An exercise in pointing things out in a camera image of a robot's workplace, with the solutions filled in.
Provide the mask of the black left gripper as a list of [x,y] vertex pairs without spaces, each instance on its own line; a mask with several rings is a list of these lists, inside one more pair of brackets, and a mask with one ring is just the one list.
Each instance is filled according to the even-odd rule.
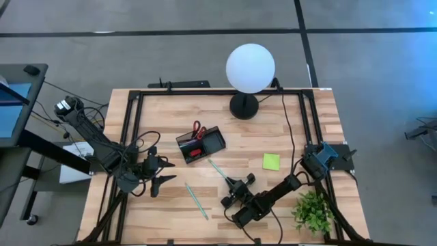
[[[144,159],[141,164],[141,179],[147,180],[152,178],[157,172],[158,168],[164,167],[175,167],[175,165],[173,163],[170,163],[167,157],[158,156],[157,147],[151,147],[147,152],[147,158]],[[169,181],[175,177],[176,175],[153,177],[151,181],[152,185],[150,189],[150,196],[157,197],[159,194],[160,186],[164,182]]]

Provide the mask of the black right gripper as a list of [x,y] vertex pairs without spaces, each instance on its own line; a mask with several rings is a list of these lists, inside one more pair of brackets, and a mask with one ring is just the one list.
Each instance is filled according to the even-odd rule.
[[240,205],[243,206],[253,197],[248,186],[255,182],[254,174],[250,173],[246,177],[246,182],[243,180],[234,180],[229,177],[226,177],[225,181],[229,187],[229,194],[221,200],[221,204],[224,208],[230,208],[237,200],[240,202]]

